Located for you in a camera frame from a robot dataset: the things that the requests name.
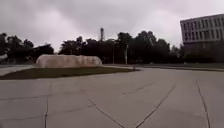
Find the sky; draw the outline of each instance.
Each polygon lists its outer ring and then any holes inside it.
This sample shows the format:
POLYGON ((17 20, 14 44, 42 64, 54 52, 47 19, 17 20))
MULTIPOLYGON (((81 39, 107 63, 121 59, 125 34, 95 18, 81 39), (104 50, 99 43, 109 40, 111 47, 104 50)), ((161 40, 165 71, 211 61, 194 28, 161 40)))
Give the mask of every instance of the sky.
POLYGON ((47 42, 56 51, 78 36, 99 39, 101 27, 106 39, 145 30, 179 46, 180 20, 222 14, 222 5, 223 0, 0 0, 0 33, 35 46, 47 42))

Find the tall tower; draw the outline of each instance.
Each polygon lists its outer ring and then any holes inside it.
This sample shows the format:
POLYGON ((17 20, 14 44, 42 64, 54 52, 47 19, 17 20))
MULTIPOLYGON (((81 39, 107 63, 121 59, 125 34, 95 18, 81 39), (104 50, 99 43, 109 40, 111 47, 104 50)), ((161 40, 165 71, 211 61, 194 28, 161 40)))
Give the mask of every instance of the tall tower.
POLYGON ((100 28, 100 41, 104 41, 105 37, 104 37, 104 28, 100 28))

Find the white sculpture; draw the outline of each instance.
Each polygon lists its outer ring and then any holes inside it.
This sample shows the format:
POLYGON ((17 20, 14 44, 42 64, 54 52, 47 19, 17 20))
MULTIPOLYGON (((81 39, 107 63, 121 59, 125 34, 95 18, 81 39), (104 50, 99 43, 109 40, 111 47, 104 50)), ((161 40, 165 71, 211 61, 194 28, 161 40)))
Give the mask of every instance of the white sculpture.
POLYGON ((75 55, 41 55, 37 61, 38 68, 76 68, 102 66, 102 61, 96 56, 75 55))

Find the grass lawn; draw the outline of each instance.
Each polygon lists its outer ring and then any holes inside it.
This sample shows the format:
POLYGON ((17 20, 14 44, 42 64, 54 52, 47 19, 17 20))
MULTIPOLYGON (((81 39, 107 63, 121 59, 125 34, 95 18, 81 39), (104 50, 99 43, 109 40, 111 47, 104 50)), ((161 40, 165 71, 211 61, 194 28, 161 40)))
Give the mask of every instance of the grass lawn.
POLYGON ((59 78, 71 76, 86 76, 94 74, 110 74, 121 72, 132 72, 132 69, 111 68, 111 67, 91 67, 91 68, 32 68, 17 71, 0 76, 0 80, 21 80, 38 78, 59 78))
POLYGON ((223 63, 210 63, 210 64, 150 64, 146 66, 159 66, 159 67, 187 67, 187 68, 205 68, 205 69, 224 69, 223 63))

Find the stone pavement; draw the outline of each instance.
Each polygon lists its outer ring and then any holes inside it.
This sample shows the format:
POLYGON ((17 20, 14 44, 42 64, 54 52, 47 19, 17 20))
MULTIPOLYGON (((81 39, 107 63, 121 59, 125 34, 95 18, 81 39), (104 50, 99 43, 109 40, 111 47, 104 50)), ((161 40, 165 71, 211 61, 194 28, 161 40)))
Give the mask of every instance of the stone pavement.
POLYGON ((0 81, 0 128, 223 128, 224 73, 0 81))

